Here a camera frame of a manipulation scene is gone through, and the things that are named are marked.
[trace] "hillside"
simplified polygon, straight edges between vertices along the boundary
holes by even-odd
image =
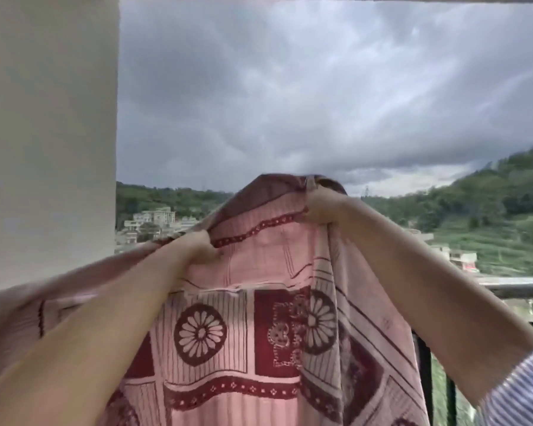
[[[400,225],[433,232],[436,243],[477,251],[482,272],[533,275],[533,149],[446,187],[362,199]]]
[[[176,216],[201,218],[224,203],[232,193],[198,191],[191,188],[149,188],[144,185],[116,183],[116,228],[135,212],[169,206]]]

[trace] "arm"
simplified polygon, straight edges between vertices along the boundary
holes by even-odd
[[[337,223],[473,405],[533,352],[527,322],[361,200],[318,187],[305,219]]]
[[[178,278],[217,255],[192,233],[115,279],[0,377],[0,426],[95,424]]]

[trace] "cloudy sky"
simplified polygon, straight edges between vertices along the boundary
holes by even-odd
[[[118,173],[445,185],[533,146],[533,5],[121,0]]]

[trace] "white wall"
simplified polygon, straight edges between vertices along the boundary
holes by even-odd
[[[0,286],[114,251],[118,0],[0,0]]]

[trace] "blue striped shirt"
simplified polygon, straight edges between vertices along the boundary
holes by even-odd
[[[481,426],[533,426],[533,354],[481,404]]]

